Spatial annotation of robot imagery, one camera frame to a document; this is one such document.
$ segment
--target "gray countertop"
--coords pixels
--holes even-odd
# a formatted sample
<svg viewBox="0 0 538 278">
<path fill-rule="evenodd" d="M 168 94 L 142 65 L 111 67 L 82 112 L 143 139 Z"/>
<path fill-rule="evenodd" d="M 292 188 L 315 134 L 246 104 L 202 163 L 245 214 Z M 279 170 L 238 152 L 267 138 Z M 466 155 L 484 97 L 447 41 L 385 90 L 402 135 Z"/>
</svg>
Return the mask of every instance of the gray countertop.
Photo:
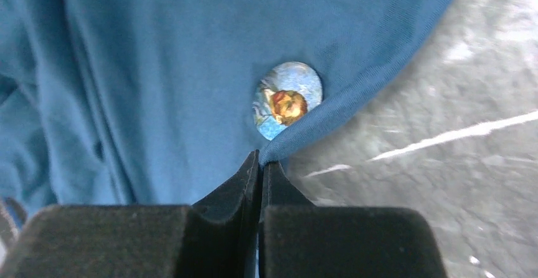
<svg viewBox="0 0 538 278">
<path fill-rule="evenodd" d="M 450 277 L 538 277 L 538 0 L 455 0 L 413 62 L 292 157 L 319 205 L 403 206 Z"/>
</svg>

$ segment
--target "circular object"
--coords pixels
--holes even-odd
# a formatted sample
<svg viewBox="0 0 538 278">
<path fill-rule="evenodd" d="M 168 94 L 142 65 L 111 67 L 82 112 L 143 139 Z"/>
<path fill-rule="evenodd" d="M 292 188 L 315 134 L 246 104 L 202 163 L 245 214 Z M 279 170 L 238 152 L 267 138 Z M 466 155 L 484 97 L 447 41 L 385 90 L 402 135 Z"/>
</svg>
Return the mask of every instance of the circular object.
<svg viewBox="0 0 538 278">
<path fill-rule="evenodd" d="M 272 140 L 322 101 L 321 80 L 301 62 L 286 62 L 272 69 L 256 88 L 254 123 Z"/>
</svg>

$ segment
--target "blue cloth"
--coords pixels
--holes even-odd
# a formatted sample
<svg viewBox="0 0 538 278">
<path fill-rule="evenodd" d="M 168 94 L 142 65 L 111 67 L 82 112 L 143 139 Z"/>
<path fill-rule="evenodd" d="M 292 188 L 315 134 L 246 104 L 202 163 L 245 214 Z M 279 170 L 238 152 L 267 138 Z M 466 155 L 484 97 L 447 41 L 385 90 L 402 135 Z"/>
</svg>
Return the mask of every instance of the blue cloth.
<svg viewBox="0 0 538 278">
<path fill-rule="evenodd" d="M 289 157 L 349 120 L 450 0 L 1 0 L 0 195 L 193 203 L 251 150 Z M 324 102 L 271 142 L 252 101 L 300 61 Z"/>
</svg>

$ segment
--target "orange figure on badge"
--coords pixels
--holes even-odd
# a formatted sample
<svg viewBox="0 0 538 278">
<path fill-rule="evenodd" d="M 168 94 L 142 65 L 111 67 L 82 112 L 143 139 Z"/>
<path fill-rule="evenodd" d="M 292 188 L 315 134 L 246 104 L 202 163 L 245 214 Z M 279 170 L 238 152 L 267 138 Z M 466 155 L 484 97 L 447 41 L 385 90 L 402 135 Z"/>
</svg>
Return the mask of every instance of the orange figure on badge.
<svg viewBox="0 0 538 278">
<path fill-rule="evenodd" d="M 296 91 L 263 89 L 277 123 L 289 126 L 308 112 L 305 98 Z"/>
</svg>

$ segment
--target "round sticker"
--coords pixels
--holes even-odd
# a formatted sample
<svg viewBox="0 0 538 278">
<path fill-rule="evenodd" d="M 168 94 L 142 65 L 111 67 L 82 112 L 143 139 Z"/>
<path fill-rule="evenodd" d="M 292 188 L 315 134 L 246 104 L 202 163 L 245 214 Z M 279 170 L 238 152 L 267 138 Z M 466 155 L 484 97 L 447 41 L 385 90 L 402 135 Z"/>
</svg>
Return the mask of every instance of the round sticker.
<svg viewBox="0 0 538 278">
<path fill-rule="evenodd" d="M 322 101 L 321 80 L 301 62 L 272 69 L 256 88 L 254 122 L 268 140 L 298 121 Z"/>
</svg>

